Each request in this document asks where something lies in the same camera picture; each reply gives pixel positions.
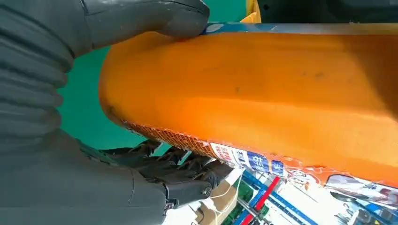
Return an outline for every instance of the cardboard box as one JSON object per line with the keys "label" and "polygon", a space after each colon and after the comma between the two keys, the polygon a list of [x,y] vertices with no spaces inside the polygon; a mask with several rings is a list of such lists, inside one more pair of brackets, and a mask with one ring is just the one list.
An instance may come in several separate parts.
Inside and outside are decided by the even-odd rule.
{"label": "cardboard box", "polygon": [[[229,187],[230,184],[224,180],[216,189],[213,190],[211,196],[222,195],[228,190]],[[235,195],[236,189],[234,187],[231,187],[225,195],[212,199],[217,210],[225,211],[223,213],[216,213],[218,224],[215,223],[214,212],[208,209],[203,203],[200,207],[200,209],[203,211],[203,215],[197,210],[196,215],[198,217],[196,217],[196,222],[199,225],[220,225],[228,216],[228,214],[235,208],[237,204]]]}

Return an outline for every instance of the green background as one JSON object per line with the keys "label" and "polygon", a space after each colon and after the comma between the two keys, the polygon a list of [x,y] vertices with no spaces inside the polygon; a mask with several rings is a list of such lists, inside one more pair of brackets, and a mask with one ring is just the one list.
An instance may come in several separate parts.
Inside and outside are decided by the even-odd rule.
{"label": "green background", "polygon": [[[212,22],[238,22],[246,14],[245,0],[205,0]],[[133,147],[144,138],[116,126],[103,114],[98,100],[98,80],[108,47],[75,60],[68,73],[68,84],[59,92],[64,97],[59,108],[62,129],[82,142],[97,148]],[[157,155],[169,148],[163,145]]]}

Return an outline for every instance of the red metal bar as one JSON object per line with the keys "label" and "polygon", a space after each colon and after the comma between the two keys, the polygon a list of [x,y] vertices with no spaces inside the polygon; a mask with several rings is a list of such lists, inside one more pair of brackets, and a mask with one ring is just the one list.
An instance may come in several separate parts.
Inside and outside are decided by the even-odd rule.
{"label": "red metal bar", "polygon": [[[262,206],[265,203],[265,200],[272,193],[272,191],[274,190],[275,186],[278,184],[279,180],[280,180],[280,177],[275,177],[275,179],[272,181],[271,185],[268,187],[267,191],[259,199],[259,201],[257,202],[256,206],[254,207],[256,210],[261,210]],[[248,225],[252,219],[253,219],[253,215],[252,214],[248,214],[246,216],[246,218],[243,220],[242,225]]]}

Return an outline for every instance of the gloved hand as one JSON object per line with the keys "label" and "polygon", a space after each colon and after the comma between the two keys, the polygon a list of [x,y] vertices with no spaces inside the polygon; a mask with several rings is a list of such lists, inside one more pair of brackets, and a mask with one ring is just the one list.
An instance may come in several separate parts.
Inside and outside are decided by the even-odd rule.
{"label": "gloved hand", "polygon": [[200,0],[1,1],[0,224],[160,223],[164,189],[90,163],[59,129],[56,89],[92,49],[150,30],[190,38],[208,16]]}

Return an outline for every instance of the glove finger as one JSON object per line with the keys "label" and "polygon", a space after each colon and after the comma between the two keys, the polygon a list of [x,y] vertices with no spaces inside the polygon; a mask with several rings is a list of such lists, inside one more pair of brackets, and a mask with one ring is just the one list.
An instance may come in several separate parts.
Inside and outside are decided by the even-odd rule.
{"label": "glove finger", "polygon": [[82,0],[93,48],[145,31],[177,38],[199,35],[209,17],[200,0]]}

